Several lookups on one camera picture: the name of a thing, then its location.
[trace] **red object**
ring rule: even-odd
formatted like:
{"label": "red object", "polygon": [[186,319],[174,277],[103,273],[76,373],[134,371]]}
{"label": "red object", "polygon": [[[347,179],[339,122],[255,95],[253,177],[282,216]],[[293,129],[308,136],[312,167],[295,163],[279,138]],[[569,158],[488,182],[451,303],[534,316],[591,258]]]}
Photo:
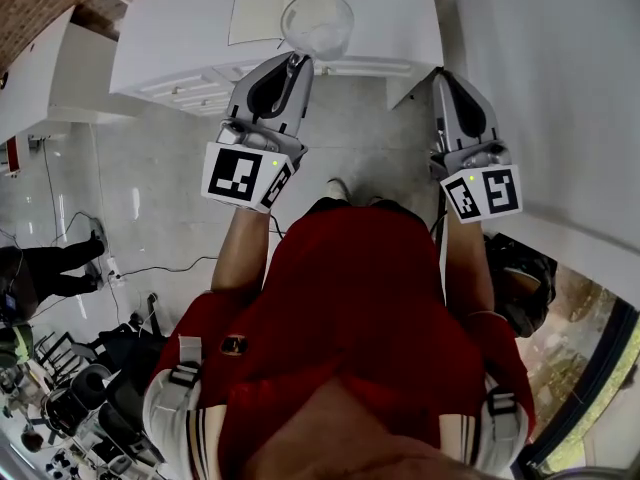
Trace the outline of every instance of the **red object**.
{"label": "red object", "polygon": [[7,158],[9,160],[9,172],[19,171],[20,160],[18,159],[18,144],[15,137],[7,141]]}
{"label": "red object", "polygon": [[[233,293],[198,297],[157,372],[179,362],[179,335],[202,338],[199,406],[227,404],[218,448],[223,478],[236,476],[334,376],[390,432],[436,447],[439,415],[480,414],[485,372],[516,394],[530,432],[535,424],[507,322],[488,314],[457,321],[444,306],[428,229],[389,210],[340,208],[296,222],[261,295],[252,302]],[[243,355],[222,354],[229,335],[246,337]]]}

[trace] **forearm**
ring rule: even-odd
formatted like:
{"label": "forearm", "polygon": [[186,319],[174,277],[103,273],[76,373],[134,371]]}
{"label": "forearm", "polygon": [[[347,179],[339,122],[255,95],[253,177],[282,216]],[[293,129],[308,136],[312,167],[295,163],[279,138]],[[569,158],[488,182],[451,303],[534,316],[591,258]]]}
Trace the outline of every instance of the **forearm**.
{"label": "forearm", "polygon": [[462,224],[451,208],[447,222],[447,307],[457,318],[493,311],[493,285],[480,223]]}
{"label": "forearm", "polygon": [[212,291],[240,290],[255,297],[262,289],[269,247],[269,214],[237,209],[218,257]]}

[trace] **black bag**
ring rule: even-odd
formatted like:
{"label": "black bag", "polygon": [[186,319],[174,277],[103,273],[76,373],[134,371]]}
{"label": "black bag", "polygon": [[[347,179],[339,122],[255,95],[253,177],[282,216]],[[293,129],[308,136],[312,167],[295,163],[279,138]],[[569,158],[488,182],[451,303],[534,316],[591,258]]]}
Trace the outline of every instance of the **black bag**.
{"label": "black bag", "polygon": [[544,323],[556,297],[558,263],[502,234],[485,236],[496,313],[528,338]]}

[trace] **clear glass cup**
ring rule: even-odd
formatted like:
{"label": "clear glass cup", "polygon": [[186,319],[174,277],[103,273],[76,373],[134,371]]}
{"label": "clear glass cup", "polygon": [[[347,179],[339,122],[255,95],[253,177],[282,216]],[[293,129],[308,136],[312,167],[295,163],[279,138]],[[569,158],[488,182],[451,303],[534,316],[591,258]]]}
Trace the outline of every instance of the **clear glass cup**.
{"label": "clear glass cup", "polygon": [[325,62],[347,52],[353,23],[353,11],[344,0],[293,0],[280,19],[292,48]]}

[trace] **open notebook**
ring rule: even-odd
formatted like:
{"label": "open notebook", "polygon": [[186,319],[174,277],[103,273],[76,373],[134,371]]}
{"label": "open notebook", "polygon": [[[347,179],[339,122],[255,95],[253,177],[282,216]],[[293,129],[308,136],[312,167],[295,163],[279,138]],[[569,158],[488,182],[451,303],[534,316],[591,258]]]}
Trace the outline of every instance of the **open notebook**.
{"label": "open notebook", "polygon": [[280,17],[293,0],[235,0],[229,44],[283,39]]}

